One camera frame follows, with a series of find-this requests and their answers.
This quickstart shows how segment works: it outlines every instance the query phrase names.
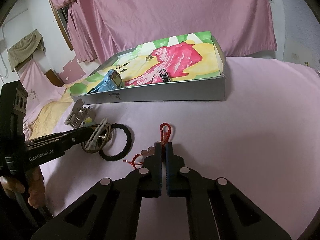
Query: gray cardboard box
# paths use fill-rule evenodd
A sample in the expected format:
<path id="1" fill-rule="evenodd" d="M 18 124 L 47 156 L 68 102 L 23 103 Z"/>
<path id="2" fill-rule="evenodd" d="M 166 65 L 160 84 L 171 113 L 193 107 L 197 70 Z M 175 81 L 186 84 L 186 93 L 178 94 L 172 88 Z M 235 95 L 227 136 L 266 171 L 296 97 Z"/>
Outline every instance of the gray cardboard box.
<path id="1" fill-rule="evenodd" d="M 81 96 L 72 96 L 74 101 L 82 99 L 86 105 L 117 103 L 117 102 L 141 102 L 141 101 L 207 101 L 223 100 L 225 96 L 225 75 L 223 69 L 226 57 L 215 38 L 212 37 L 215 45 L 220 76 L 196 79 L 188 81 L 175 81 L 169 83 L 156 83 L 127 88 L 120 88 L 105 92 L 97 92 Z M 100 65 L 95 72 L 112 66 L 121 56 L 134 51 L 128 49 L 119 52 Z"/>

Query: small gold charm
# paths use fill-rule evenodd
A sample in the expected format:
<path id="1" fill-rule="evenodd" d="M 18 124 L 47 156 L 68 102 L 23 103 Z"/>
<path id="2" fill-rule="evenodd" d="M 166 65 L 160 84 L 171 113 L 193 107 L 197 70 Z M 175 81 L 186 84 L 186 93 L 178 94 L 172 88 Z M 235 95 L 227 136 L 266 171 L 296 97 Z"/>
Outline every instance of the small gold charm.
<path id="1" fill-rule="evenodd" d="M 153 60 L 153 56 L 151 56 L 151 55 L 146 57 L 146 61 L 150 61 L 150 60 Z"/>

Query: pink curtain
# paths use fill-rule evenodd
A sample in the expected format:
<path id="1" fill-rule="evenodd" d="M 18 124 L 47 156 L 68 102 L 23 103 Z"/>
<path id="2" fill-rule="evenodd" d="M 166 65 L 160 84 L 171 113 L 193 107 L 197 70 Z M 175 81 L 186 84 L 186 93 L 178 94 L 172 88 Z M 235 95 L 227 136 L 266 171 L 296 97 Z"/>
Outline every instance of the pink curtain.
<path id="1" fill-rule="evenodd" d="M 97 59 L 90 33 L 85 25 L 85 17 L 76 0 L 51 0 L 56 9 L 69 4 L 68 33 L 80 62 Z"/>
<path id="2" fill-rule="evenodd" d="M 52 1 L 57 7 L 71 2 L 68 29 L 79 53 L 95 52 L 101 63 L 148 41 L 207 30 L 226 56 L 277 49 L 269 0 Z"/>

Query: pink bedsheet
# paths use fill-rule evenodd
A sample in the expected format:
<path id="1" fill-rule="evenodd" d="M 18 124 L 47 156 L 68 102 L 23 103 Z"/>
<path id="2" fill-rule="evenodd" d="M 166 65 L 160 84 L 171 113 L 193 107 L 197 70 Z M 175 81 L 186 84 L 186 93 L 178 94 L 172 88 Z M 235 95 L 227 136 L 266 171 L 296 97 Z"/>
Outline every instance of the pink bedsheet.
<path id="1" fill-rule="evenodd" d="M 20 81 L 28 93 L 26 116 L 23 120 L 25 139 L 28 140 L 31 136 L 29 125 L 37 119 L 42 107 L 61 98 L 66 87 L 53 85 L 33 59 L 21 71 Z"/>
<path id="2" fill-rule="evenodd" d="M 132 129 L 128 159 L 160 139 L 161 123 L 172 124 L 173 149 L 188 167 L 211 179 L 228 178 L 295 240 L 320 206 L 320 78 L 313 69 L 274 59 L 227 62 L 226 101 L 95 105 L 96 120 L 107 117 Z M 70 129 L 63 124 L 67 115 L 68 110 L 55 132 Z M 122 132 L 113 138 L 113 147 L 105 149 L 110 155 L 125 144 Z M 101 178 L 120 179 L 132 170 L 80 146 L 41 168 L 55 215 Z M 184 199 L 163 192 L 159 199 L 142 200 L 136 239 L 151 236 L 189 239 Z"/>

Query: yellow ball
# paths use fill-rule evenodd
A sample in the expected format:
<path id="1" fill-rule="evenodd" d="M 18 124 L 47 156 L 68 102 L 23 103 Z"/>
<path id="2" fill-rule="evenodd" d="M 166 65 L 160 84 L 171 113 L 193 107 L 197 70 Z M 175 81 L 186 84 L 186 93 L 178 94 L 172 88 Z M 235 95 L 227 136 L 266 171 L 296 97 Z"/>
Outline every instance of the yellow ball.
<path id="1" fill-rule="evenodd" d="M 85 120 L 84 120 L 85 123 L 90 123 L 92 122 L 92 118 L 91 117 L 87 117 Z"/>

